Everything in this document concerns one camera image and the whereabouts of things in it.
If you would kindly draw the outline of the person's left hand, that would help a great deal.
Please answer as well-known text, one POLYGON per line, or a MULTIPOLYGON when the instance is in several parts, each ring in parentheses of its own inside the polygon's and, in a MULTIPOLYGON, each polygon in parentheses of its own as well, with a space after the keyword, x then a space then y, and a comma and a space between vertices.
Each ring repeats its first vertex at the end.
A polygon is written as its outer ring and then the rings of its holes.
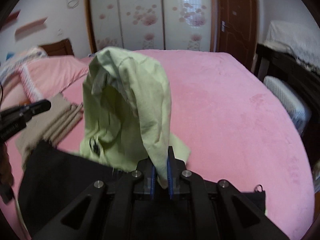
POLYGON ((14 184, 14 177, 12 175, 12 168, 10 165, 6 144, 1 146, 0 174, 1 183, 3 185, 12 186, 14 184))

